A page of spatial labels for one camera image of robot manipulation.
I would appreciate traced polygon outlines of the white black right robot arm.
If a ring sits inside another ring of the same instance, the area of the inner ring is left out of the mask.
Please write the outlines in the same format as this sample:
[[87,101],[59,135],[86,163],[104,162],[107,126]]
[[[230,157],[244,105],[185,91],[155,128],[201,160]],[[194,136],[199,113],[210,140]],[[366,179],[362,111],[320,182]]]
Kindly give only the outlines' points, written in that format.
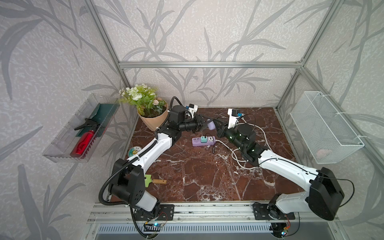
[[229,128],[228,123],[219,119],[213,122],[218,138],[226,138],[233,144],[244,161],[272,171],[303,189],[300,193],[276,194],[267,206],[256,207],[256,212],[274,220],[293,212],[312,212],[327,221],[335,219],[345,194],[331,170],[301,166],[275,154],[255,141],[253,127],[248,124]]

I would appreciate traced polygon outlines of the teal usb charger plug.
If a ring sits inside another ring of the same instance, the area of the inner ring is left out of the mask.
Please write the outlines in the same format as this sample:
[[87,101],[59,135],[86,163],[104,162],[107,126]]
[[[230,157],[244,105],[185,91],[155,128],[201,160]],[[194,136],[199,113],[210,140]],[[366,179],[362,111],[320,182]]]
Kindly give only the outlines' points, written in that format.
[[208,142],[207,136],[201,136],[201,143],[207,143],[207,142]]

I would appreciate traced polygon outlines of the purple power strip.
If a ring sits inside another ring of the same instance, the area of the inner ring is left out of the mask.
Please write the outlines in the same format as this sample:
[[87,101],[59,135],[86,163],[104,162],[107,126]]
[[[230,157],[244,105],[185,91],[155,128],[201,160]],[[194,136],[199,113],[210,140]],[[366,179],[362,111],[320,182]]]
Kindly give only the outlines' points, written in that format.
[[213,146],[216,143],[216,138],[213,136],[201,136],[192,138],[193,147]]

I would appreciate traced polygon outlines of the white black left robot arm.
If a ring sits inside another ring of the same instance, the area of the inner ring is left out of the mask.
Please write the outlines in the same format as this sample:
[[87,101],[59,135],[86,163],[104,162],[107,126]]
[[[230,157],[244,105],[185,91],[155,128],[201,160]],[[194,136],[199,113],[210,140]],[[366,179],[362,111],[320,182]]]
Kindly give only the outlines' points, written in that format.
[[166,120],[155,130],[155,137],[148,145],[127,160],[119,159],[114,163],[111,176],[99,192],[101,204],[128,205],[151,214],[159,211],[160,201],[146,191],[145,173],[180,139],[183,132],[199,132],[214,121],[212,117],[193,114],[191,110],[191,106],[172,107]]

